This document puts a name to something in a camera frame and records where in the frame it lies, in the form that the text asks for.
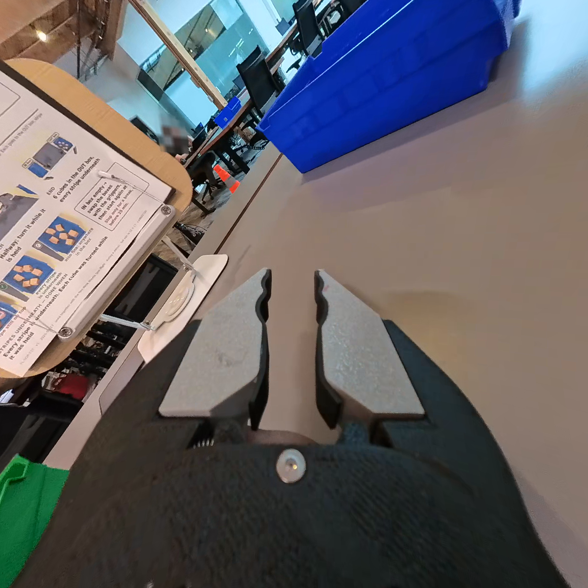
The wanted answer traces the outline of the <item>black office chair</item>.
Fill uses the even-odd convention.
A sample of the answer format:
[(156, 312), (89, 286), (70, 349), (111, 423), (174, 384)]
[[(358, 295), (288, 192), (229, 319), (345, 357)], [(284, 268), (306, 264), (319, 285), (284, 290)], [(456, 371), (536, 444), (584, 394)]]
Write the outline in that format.
[(266, 114), (283, 92), (285, 85), (271, 73), (261, 47), (256, 46), (241, 63), (237, 64), (236, 68), (255, 109), (261, 115)]

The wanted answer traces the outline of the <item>blue storage crate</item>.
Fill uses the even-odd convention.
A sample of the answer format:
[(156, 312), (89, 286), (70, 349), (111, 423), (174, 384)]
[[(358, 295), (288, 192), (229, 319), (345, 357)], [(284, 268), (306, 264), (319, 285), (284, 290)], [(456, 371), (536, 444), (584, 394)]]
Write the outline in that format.
[(237, 116), (240, 109), (242, 107), (242, 103), (238, 96), (234, 96), (231, 100), (227, 103), (227, 106), (223, 108), (219, 112), (219, 114), (215, 117), (214, 122), (216, 126), (221, 129), (226, 128), (230, 122)]

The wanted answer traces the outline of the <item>green plastic bin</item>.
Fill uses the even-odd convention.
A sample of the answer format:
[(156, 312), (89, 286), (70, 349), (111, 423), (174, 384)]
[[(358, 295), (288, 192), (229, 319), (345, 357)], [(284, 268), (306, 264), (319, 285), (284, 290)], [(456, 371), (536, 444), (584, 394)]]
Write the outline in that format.
[(1, 473), (1, 587), (10, 587), (44, 533), (69, 471), (15, 455)]

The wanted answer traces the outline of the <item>instruction sheet on stand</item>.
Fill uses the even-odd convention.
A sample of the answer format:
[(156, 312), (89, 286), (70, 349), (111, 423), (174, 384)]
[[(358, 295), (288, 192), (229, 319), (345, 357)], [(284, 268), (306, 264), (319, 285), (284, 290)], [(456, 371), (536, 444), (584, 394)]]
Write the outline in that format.
[(60, 341), (58, 337), (53, 338), (48, 348), (23, 376), (1, 369), (1, 384), (5, 385), (13, 384), (16, 379), (48, 371), (69, 355), (98, 320), (99, 315), (106, 311), (147, 260), (166, 231), (184, 214), (192, 201), (194, 189), (187, 171), (179, 162), (161, 151), (153, 141), (70, 74), (53, 64), (28, 58), (2, 61), (1, 70), (58, 110), (65, 111), (67, 116), (99, 136), (115, 151), (121, 152), (137, 166), (172, 187), (166, 203), (176, 210), (173, 218), (160, 224), (158, 229), (151, 229), (143, 246), (132, 245), (131, 253), (125, 253), (122, 260), (117, 261), (114, 269), (107, 275), (105, 293), (86, 311), (85, 320), (70, 338), (64, 341)]

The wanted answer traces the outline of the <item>brown background desk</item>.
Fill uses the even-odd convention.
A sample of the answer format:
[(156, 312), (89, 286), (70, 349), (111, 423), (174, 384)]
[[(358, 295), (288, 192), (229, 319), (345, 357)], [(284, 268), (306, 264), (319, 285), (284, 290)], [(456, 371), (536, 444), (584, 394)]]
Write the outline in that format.
[[(297, 33), (298, 26), (293, 24), (288, 28), (285, 37), (280, 41), (278, 46), (269, 55), (265, 56), (272, 74), (276, 74), (276, 71), (281, 65), (281, 57), (285, 53), (286, 48), (290, 46)], [(206, 140), (205, 143), (203, 143), (194, 151), (194, 153), (187, 160), (186, 168), (191, 160), (195, 158), (195, 156), (204, 154), (207, 151), (213, 151), (216, 154), (217, 159), (224, 163), (225, 168), (232, 175), (238, 173), (246, 174), (250, 171), (248, 162), (242, 159), (239, 153), (232, 148), (231, 137), (236, 135), (237, 131), (241, 129), (241, 123), (248, 122), (254, 130), (254, 135), (250, 142), (244, 146), (246, 149), (252, 149), (254, 145), (260, 141), (268, 142), (268, 140), (260, 130), (256, 130), (256, 127), (261, 122), (263, 115), (261, 115), (255, 109), (247, 89), (246, 92), (248, 94), (248, 99), (241, 101), (242, 107), (237, 116), (226, 128), (220, 129), (219, 133), (217, 133), (214, 137)]]

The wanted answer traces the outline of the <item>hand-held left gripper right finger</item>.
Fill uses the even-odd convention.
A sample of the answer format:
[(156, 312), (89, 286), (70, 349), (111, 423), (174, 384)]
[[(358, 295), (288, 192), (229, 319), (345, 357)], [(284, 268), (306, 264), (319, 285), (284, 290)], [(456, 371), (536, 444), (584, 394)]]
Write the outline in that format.
[(426, 412), (384, 320), (325, 270), (314, 273), (316, 406), (327, 427), (422, 420)]

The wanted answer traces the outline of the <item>blue plastic bin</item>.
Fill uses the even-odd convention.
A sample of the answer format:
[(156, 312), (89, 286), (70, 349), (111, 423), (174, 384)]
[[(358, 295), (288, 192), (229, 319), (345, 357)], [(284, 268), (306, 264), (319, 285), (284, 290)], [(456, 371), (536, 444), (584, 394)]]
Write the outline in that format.
[(366, 1), (257, 130), (301, 173), (486, 90), (521, 1)]

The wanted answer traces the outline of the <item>printed instruction sheet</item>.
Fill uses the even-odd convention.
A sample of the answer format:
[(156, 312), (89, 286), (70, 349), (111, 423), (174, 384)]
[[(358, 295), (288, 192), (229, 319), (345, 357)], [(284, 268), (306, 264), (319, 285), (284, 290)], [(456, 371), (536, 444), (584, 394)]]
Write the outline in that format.
[(77, 334), (174, 188), (1, 65), (1, 369)]

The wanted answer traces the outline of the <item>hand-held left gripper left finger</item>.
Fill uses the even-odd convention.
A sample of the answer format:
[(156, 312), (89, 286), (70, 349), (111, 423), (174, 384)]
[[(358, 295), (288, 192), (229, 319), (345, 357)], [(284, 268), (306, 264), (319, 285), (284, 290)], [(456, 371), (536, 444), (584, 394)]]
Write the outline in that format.
[(234, 419), (258, 430), (269, 397), (271, 270), (204, 315), (159, 406), (163, 417)]

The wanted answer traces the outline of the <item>orange striped traffic cone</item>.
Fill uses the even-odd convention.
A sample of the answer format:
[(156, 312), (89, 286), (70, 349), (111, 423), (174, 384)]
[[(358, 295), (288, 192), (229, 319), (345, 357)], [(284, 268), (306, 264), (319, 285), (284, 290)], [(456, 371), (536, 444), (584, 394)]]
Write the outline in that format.
[(220, 164), (215, 165), (213, 170), (229, 191), (234, 194), (240, 186), (239, 180), (232, 176), (231, 173)]

